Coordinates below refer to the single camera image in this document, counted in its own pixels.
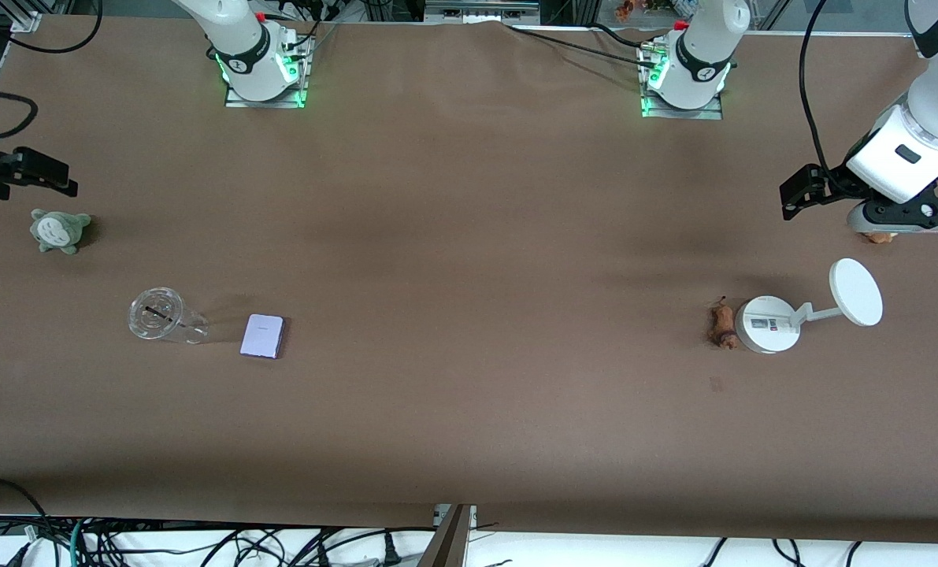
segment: black cable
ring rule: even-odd
[[[300,548],[300,551],[297,552],[297,555],[293,556],[293,559],[286,564],[286,567],[295,567],[308,553],[317,548],[318,544],[324,543],[326,539],[331,538],[335,534],[339,534],[341,531],[340,528],[322,528],[313,538],[308,539],[308,542],[304,544],[304,547]]]
[[[283,564],[286,563],[286,557],[285,557],[286,550],[283,549],[282,542],[279,544],[280,549],[282,550],[282,553],[274,553],[272,550],[262,545],[262,542],[270,538],[278,542],[279,539],[277,539],[276,537],[276,532],[278,531],[279,530],[271,530],[269,532],[265,532],[265,534],[261,538],[259,538],[258,541],[256,542],[251,541],[251,539],[245,538],[245,541],[248,542],[250,545],[246,548],[238,549],[238,556],[235,557],[234,567],[238,567],[239,565],[241,565],[245,561],[245,559],[248,558],[248,554],[252,552],[255,552],[256,554],[264,553],[266,555],[275,557],[276,559],[279,560],[278,567],[282,567]]]
[[[623,37],[622,35],[618,35],[615,31],[613,31],[612,29],[609,29],[609,26],[606,26],[604,23],[599,23],[597,21],[594,21],[588,25],[585,25],[584,27],[601,29],[602,32],[608,33],[609,37],[612,37],[612,39],[615,39],[616,42],[624,44],[624,46],[635,47],[638,49],[640,48],[639,42],[630,42],[629,39],[625,39],[625,37]]]
[[[387,532],[392,532],[392,534],[395,534],[396,532],[435,532],[435,531],[436,530],[434,530],[434,528],[394,528],[394,530],[392,530],[392,528],[386,528],[386,530],[376,530],[374,532],[366,532],[365,534],[356,535],[356,536],[354,535],[354,537],[352,538],[347,538],[347,539],[343,539],[343,541],[335,542],[335,544],[332,544],[331,546],[328,546],[327,548],[325,548],[324,552],[328,553],[329,551],[332,551],[335,548],[345,546],[347,544],[352,544],[353,542],[358,541],[358,539],[381,536],[383,534],[387,534]],[[303,567],[310,567],[311,563],[313,563],[313,561],[317,558],[318,556],[308,559],[306,562],[304,562]]]
[[[717,560],[717,554],[721,553],[721,548],[728,542],[728,538],[720,538],[717,540],[717,545],[714,545],[714,551],[710,552],[710,556],[706,558],[706,563],[703,563],[703,567],[711,567],[714,564],[714,560]]]
[[[821,13],[825,3],[826,0],[818,0],[818,4],[815,5],[815,11],[811,12],[808,26],[804,29],[804,39],[801,39],[801,54],[799,61],[797,61],[797,87],[801,94],[801,107],[804,108],[804,119],[808,121],[808,130],[811,132],[811,143],[814,144],[815,154],[818,156],[818,165],[821,166],[826,179],[829,179],[829,182],[836,187],[836,189],[840,189],[840,185],[833,179],[832,172],[829,171],[828,162],[825,161],[825,152],[822,151],[822,142],[818,138],[818,126],[815,125],[815,117],[812,116],[811,105],[808,104],[808,90],[806,80],[804,79],[804,64],[806,64],[806,55],[808,53],[808,43],[811,41],[811,32],[815,29],[818,14]]]
[[[548,21],[544,23],[544,25],[549,25],[552,22],[555,22],[556,18],[559,18],[559,14],[562,14],[563,10],[566,10],[566,7],[570,4],[573,4],[573,0],[566,0],[563,2],[562,6],[559,7],[559,10],[556,10],[554,13],[552,13],[552,17],[549,18]]]
[[[26,491],[24,487],[16,484],[16,482],[4,480],[3,478],[0,478],[0,487],[10,488],[12,491],[19,492],[20,495],[24,496],[24,499],[26,499],[27,502],[30,503],[30,505],[34,507],[34,510],[38,513],[38,517],[40,517],[41,521],[43,521],[43,525],[45,525],[45,530],[48,531],[48,534],[52,536],[59,535],[59,532],[56,531],[55,528],[52,527],[50,521],[48,521],[48,514],[45,513],[45,509],[41,507],[40,503],[38,503],[38,500],[36,500],[34,496],[31,495],[31,492]]]
[[[854,553],[857,553],[857,548],[860,547],[862,543],[864,542],[853,542],[853,544],[850,545],[850,551],[847,552],[846,567],[851,567],[851,565],[854,564]]]
[[[541,33],[535,33],[527,29],[515,28],[514,26],[507,26],[509,29],[514,30],[518,33],[523,33],[523,35],[530,35],[532,37],[537,37],[537,39],[545,40],[545,42],[559,43],[560,46],[572,47],[574,50],[587,51],[589,54],[602,55],[602,57],[608,57],[610,60],[630,62],[630,64],[637,65],[637,67],[646,67],[652,68],[654,64],[651,61],[637,61],[631,60],[630,57],[622,57],[622,55],[616,54],[607,54],[605,51],[593,50],[591,47],[578,46],[576,43],[563,42],[562,39],[556,39],[555,37],[549,37],[548,35],[541,35]]]
[[[10,558],[10,561],[7,562],[6,567],[21,567],[24,565],[24,556],[27,555],[27,550],[30,548],[31,542],[26,543],[21,549],[17,550],[17,553]]]
[[[8,42],[14,43],[16,44],[16,46],[24,47],[26,50],[38,51],[38,53],[40,54],[69,54],[69,53],[72,53],[73,51],[79,50],[80,47],[86,46],[88,43],[91,42],[92,39],[94,39],[95,35],[98,35],[98,29],[101,28],[101,20],[105,16],[104,2],[105,0],[98,0],[98,17],[97,19],[95,19],[94,29],[91,29],[90,35],[87,35],[87,37],[84,37],[84,39],[81,40],[81,42],[75,43],[69,47],[54,48],[54,47],[33,46],[30,43],[21,42],[21,40],[19,39],[14,39],[14,37],[12,37],[10,33],[3,32],[1,30],[0,30],[0,35],[3,37],[6,37]]]
[[[286,46],[287,50],[293,50],[293,48],[295,48],[296,46],[300,46],[300,44],[307,42],[308,39],[311,39],[311,37],[314,36],[314,32],[317,32],[318,25],[320,23],[321,23],[321,20],[315,20],[314,25],[311,26],[310,31],[308,31],[304,36],[302,36],[301,39],[297,39],[296,42],[294,43],[288,43],[288,45]]]
[[[778,542],[777,539],[770,540],[770,542],[773,543],[773,549],[777,550],[777,553],[779,553],[781,557],[794,564],[794,567],[804,567],[804,564],[801,563],[801,552],[797,549],[797,542],[793,539],[787,539],[787,541],[790,542],[790,547],[794,550],[794,557],[787,555],[780,548],[780,542]]]
[[[239,535],[241,535],[241,530],[235,530],[234,532],[230,532],[227,537],[221,539],[220,542],[217,542],[217,545],[214,545],[213,549],[209,550],[209,553],[206,554],[205,559],[202,560],[202,563],[199,564],[199,567],[206,567],[206,565],[209,564],[209,561],[213,560],[213,556],[217,555],[217,552],[219,552],[223,546],[226,546],[233,539],[237,539]]]
[[[38,116],[38,105],[35,102],[27,97],[22,97],[19,94],[13,93],[4,93],[0,91],[0,99],[5,99],[8,101],[15,101],[24,103],[28,106],[28,114],[20,124],[14,126],[13,128],[7,130],[7,132],[0,132],[0,139],[8,139],[14,134],[21,133],[25,128],[31,125],[31,122],[34,122],[35,116]]]

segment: green plush toy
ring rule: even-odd
[[[58,211],[48,213],[42,209],[31,211],[31,218],[34,219],[31,235],[38,241],[38,250],[41,252],[58,248],[66,254],[76,254],[76,244],[83,235],[83,227],[91,223],[91,215],[70,215]]]

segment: plush toy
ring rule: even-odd
[[[31,235],[38,241],[38,250],[50,251],[61,249],[66,254],[76,254],[76,244],[83,235],[83,227],[91,223],[91,215],[70,215],[54,211],[48,213],[42,209],[31,211],[34,224]]]
[[[710,309],[714,313],[714,329],[710,330],[710,340],[720,348],[728,350],[738,348],[738,333],[735,331],[735,310],[725,304],[725,298]]]

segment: white floor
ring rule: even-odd
[[[361,530],[349,530],[328,541],[345,539]],[[212,546],[228,532],[138,532],[115,538],[123,549],[190,550]],[[317,531],[290,530],[278,537],[286,557],[302,548]],[[396,551],[406,557],[422,553],[430,532],[401,532],[394,535]],[[27,542],[24,535],[0,535],[0,565],[4,565]],[[523,532],[473,532],[465,567],[490,567],[511,560],[508,567],[699,567],[716,544],[711,538],[658,538],[641,535],[556,535]],[[807,567],[843,567],[850,542],[798,541],[801,562]],[[790,546],[783,542],[789,552]],[[130,567],[199,567],[206,550],[185,555],[129,555]],[[379,535],[353,542],[329,552],[333,564],[353,565],[384,556]],[[214,556],[209,567],[229,567],[234,561],[233,545]],[[69,558],[62,556],[62,564]],[[267,555],[249,557],[243,567],[276,567],[278,560]],[[721,549],[714,567],[788,567],[768,539],[730,539]],[[866,543],[854,556],[854,567],[938,567],[938,545]],[[32,546],[24,567],[52,567],[54,558],[47,542]]]

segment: white desk lamp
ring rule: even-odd
[[[829,288],[836,306],[814,311],[811,302],[792,308],[773,295],[761,295],[739,309],[736,333],[745,346],[760,354],[775,354],[797,344],[801,325],[839,315],[855,325],[871,327],[882,320],[882,293],[861,262],[844,258],[829,269]]]

